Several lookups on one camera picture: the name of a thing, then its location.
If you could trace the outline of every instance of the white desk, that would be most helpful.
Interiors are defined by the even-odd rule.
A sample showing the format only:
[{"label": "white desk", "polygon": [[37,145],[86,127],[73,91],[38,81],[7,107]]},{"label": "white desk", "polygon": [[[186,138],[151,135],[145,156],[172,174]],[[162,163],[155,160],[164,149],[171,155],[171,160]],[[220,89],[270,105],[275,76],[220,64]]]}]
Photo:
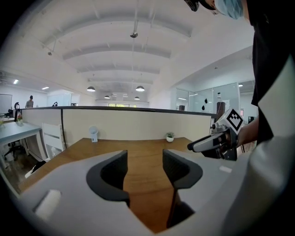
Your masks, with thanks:
[{"label": "white desk", "polygon": [[[29,123],[19,124],[19,122],[12,122],[4,124],[0,126],[0,146],[14,142],[19,139],[24,139],[36,135],[37,144],[40,150],[41,157],[43,160],[45,160],[46,155],[40,137],[40,130],[41,128],[39,126]],[[1,157],[0,159],[4,168],[6,168],[7,166],[5,165],[3,157]]]},{"label": "white desk", "polygon": [[14,122],[14,118],[0,118],[0,121],[3,121],[3,123],[10,123],[10,122]]}]

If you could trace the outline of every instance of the white desk fan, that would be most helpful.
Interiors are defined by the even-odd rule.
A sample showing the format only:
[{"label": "white desk fan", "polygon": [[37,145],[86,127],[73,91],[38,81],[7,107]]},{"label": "white desk fan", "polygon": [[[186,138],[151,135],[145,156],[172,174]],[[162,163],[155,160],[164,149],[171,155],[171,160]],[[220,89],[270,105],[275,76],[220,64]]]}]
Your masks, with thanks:
[{"label": "white desk fan", "polygon": [[92,142],[97,142],[97,133],[98,133],[98,128],[95,126],[91,126],[89,128],[89,134]]}]

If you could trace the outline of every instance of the desk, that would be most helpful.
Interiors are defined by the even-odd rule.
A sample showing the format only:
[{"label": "desk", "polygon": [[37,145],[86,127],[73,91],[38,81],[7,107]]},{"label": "desk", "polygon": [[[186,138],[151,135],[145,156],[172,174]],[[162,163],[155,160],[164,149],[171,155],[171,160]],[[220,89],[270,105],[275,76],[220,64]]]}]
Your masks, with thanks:
[{"label": "desk", "polygon": [[14,118],[1,118],[0,121],[3,121],[3,123],[10,123],[14,122]]},{"label": "desk", "polygon": [[153,232],[166,229],[173,197],[173,187],[162,167],[163,149],[187,150],[190,140],[111,141],[92,143],[83,138],[43,165],[20,183],[23,192],[60,165],[93,156],[128,150],[128,172],[124,190],[130,195],[130,210]]},{"label": "desk", "polygon": [[[36,135],[41,157],[43,160],[45,160],[46,155],[45,155],[41,137],[40,137],[40,130],[41,128],[39,126],[29,124],[29,123],[20,124],[19,122],[12,122],[8,124],[4,124],[0,127],[0,146],[14,142],[16,140],[20,140],[23,138]],[[1,157],[0,159],[3,166],[6,168],[7,166],[3,158]]]}]

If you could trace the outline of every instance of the face mask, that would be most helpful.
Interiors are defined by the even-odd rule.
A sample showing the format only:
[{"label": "face mask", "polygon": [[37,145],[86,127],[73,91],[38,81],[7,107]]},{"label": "face mask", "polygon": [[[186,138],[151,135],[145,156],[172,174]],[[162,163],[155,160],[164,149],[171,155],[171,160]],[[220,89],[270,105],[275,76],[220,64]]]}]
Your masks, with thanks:
[{"label": "face mask", "polygon": [[235,20],[243,16],[242,0],[215,0],[215,6],[223,15]]}]

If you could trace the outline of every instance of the person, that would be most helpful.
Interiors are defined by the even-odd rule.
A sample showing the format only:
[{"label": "person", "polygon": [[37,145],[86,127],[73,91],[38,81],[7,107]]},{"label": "person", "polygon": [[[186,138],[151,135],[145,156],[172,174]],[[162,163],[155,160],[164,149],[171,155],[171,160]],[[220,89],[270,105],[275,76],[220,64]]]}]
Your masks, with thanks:
[{"label": "person", "polygon": [[[287,59],[290,56],[295,59],[294,34],[288,27],[294,25],[292,14],[285,10],[283,3],[274,4],[262,0],[200,0],[200,3],[205,8],[217,10],[232,19],[245,17],[253,26],[255,89],[252,104],[258,106],[258,102],[273,85]],[[289,3],[287,5],[288,9],[293,9]],[[238,146],[256,140],[259,144],[273,137],[259,106],[258,111],[258,117],[242,127],[238,135]]]},{"label": "person", "polygon": [[29,100],[26,103],[26,108],[31,108],[31,107],[33,107],[33,105],[34,105],[34,101],[33,101],[33,96],[31,95],[29,97]]}]

